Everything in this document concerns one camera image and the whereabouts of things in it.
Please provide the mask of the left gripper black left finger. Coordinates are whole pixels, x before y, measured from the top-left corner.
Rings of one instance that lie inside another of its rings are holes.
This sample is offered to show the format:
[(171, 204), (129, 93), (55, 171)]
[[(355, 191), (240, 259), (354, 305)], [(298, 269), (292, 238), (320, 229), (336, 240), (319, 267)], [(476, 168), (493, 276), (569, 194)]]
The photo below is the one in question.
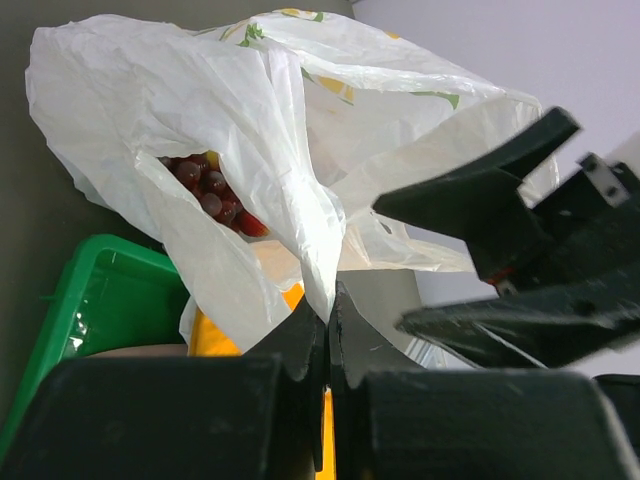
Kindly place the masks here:
[(236, 357), (88, 357), (41, 383), (5, 479), (310, 479), (325, 326), (306, 302)]

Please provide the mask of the dark red grape bunch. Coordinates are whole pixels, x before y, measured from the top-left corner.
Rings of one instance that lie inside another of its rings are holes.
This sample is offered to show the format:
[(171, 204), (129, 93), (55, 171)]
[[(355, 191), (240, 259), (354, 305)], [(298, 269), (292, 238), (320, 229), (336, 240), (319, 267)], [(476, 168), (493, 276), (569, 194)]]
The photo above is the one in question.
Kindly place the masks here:
[(239, 232), (243, 206), (229, 186), (215, 151), (187, 157), (157, 158), (174, 178), (198, 201), (202, 210), (218, 223)]

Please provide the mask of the red cherry bunch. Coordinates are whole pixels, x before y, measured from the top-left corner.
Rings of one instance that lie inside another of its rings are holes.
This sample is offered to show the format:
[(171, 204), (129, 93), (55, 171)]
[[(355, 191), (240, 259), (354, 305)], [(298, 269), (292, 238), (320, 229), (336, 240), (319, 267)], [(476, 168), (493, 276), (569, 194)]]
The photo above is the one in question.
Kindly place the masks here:
[(246, 210), (237, 213), (234, 222), (239, 231), (248, 237), (262, 238), (270, 234), (268, 227)]

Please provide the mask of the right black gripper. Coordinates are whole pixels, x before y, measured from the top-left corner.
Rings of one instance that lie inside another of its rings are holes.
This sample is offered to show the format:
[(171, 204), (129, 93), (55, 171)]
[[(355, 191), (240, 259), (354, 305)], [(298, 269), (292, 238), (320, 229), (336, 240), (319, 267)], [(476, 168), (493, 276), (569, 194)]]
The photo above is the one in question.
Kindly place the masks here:
[(639, 258), (636, 172), (589, 154), (535, 207), (518, 192), (579, 130), (553, 107), (472, 162), (375, 200), (382, 216), (469, 242), (478, 277), (520, 293), (413, 310), (399, 331), (489, 369), (560, 368), (639, 339), (639, 271), (613, 269)]

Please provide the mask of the white printed plastic bag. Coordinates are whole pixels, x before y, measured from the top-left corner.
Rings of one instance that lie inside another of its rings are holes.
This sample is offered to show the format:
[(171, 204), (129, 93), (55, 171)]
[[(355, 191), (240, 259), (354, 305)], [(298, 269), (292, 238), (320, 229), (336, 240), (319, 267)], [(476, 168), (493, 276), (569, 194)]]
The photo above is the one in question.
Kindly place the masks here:
[[(161, 242), (193, 304), (244, 351), (289, 315), (294, 284), (327, 319), (341, 270), (470, 270), (373, 202), (542, 112), (400, 37), (291, 9), (203, 31), (116, 15), (41, 27), (25, 80), (77, 189)], [(207, 151), (268, 236), (209, 217), (157, 160)]]

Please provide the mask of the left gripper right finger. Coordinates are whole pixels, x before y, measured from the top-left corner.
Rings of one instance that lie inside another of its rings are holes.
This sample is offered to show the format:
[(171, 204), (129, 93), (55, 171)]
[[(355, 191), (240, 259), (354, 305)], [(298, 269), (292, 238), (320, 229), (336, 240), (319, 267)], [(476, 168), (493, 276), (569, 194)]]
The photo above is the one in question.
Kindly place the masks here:
[(594, 381), (427, 370), (339, 287), (327, 330), (340, 479), (635, 479), (639, 445)]

